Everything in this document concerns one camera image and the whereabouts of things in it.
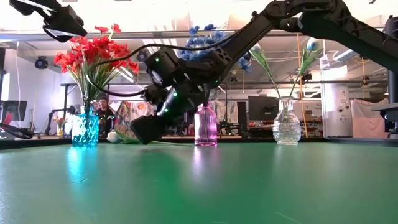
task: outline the vase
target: vase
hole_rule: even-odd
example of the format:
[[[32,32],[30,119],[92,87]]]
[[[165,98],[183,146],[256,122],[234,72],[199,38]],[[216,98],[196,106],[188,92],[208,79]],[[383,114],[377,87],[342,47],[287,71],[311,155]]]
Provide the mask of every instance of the vase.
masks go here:
[[[279,112],[272,128],[274,139],[278,144],[296,146],[301,138],[300,121],[294,114],[293,98],[279,98]]]
[[[57,136],[63,136],[63,124],[57,124]]]
[[[195,145],[215,146],[217,145],[217,115],[209,107],[208,103],[194,115],[195,121]]]
[[[73,146],[96,146],[98,144],[99,117],[93,115],[93,108],[84,108],[80,115],[75,115],[72,122]]]

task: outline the green table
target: green table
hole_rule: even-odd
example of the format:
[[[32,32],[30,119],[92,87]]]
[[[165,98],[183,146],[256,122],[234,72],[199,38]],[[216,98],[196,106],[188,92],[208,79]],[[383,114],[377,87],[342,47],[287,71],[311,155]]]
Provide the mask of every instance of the green table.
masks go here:
[[[0,151],[0,223],[398,223],[398,149],[100,144]]]

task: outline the blue glass vase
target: blue glass vase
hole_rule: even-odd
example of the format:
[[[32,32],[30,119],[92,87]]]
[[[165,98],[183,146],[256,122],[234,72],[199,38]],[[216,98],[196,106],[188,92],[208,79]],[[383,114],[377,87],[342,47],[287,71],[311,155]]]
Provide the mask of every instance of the blue glass vase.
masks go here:
[[[96,146],[98,144],[99,121],[97,115],[93,115],[93,108],[85,108],[82,114],[73,117],[72,145]]]

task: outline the computer monitor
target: computer monitor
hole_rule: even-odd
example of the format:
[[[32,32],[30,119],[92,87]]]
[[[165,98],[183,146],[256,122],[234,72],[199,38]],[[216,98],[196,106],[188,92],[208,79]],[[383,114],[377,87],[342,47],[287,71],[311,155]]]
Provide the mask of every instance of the computer monitor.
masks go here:
[[[249,120],[270,121],[278,115],[278,99],[266,96],[249,96]]]
[[[24,121],[27,101],[20,101],[19,103],[19,113],[18,113],[18,101],[17,100],[7,100],[0,101],[2,105],[2,121],[6,119],[7,114],[11,114],[13,121]]]

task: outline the person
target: person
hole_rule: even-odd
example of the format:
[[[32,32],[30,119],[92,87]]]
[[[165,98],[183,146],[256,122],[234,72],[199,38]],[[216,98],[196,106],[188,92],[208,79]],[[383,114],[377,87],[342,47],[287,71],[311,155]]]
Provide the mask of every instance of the person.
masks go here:
[[[108,105],[108,99],[106,97],[101,97],[101,99],[99,99],[97,115],[99,116],[99,133],[108,134],[113,126],[114,114]]]

